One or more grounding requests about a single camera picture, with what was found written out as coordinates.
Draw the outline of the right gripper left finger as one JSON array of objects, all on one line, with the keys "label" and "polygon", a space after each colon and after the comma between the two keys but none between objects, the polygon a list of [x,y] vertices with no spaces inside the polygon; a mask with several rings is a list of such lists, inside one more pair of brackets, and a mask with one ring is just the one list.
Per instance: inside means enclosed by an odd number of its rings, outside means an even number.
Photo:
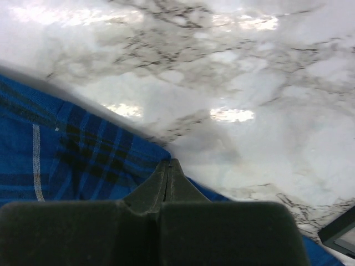
[{"label": "right gripper left finger", "polygon": [[17,201],[1,208],[2,265],[159,265],[168,161],[122,200]]}]

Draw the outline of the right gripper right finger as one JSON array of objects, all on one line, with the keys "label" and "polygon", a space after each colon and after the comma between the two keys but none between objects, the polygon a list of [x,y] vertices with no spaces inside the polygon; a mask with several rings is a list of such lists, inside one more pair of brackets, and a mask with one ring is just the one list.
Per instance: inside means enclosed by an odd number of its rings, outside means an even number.
[{"label": "right gripper right finger", "polygon": [[195,191],[178,160],[172,160],[160,210],[161,265],[310,264],[284,205],[183,199]]}]

